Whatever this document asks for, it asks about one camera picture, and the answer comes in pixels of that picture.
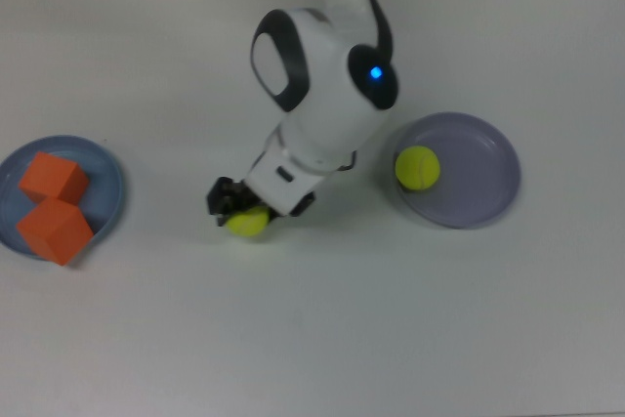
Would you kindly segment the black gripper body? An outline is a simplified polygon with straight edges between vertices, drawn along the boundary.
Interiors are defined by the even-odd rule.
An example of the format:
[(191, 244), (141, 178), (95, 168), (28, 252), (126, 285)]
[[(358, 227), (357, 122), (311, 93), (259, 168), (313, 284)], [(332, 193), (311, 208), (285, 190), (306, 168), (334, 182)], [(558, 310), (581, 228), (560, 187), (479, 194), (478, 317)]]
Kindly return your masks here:
[(238, 210), (247, 211), (255, 207), (266, 207), (267, 203), (256, 194), (245, 181), (238, 183)]

